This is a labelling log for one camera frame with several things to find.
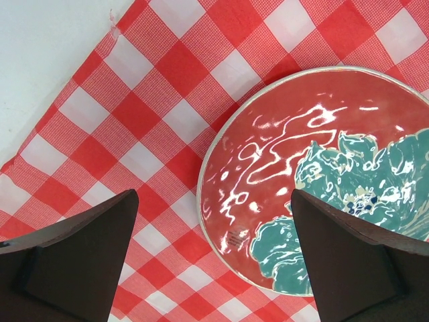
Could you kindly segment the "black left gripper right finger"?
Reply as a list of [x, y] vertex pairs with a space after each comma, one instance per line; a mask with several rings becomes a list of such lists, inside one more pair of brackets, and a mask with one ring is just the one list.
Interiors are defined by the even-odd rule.
[[295, 189], [292, 215], [321, 321], [427, 321], [428, 242]]

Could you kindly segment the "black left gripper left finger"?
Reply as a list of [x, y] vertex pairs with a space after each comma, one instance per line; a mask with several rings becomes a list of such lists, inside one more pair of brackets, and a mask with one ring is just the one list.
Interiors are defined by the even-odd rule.
[[130, 189], [1, 242], [1, 320], [107, 321], [138, 205]]

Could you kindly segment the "red teal ceramic plate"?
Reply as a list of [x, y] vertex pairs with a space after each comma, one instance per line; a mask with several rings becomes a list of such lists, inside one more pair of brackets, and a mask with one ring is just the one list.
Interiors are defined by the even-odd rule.
[[427, 241], [428, 99], [367, 68], [313, 68], [258, 91], [216, 135], [196, 193], [205, 238], [249, 284], [309, 297], [294, 189]]

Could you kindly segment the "red white checkered cloth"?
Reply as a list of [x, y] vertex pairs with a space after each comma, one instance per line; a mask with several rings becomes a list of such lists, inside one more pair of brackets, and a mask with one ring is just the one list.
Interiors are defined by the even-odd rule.
[[1, 168], [1, 239], [127, 189], [140, 204], [110, 321], [317, 321], [211, 250], [196, 184], [216, 132], [289, 74], [348, 64], [428, 93], [427, 1], [135, 1]]

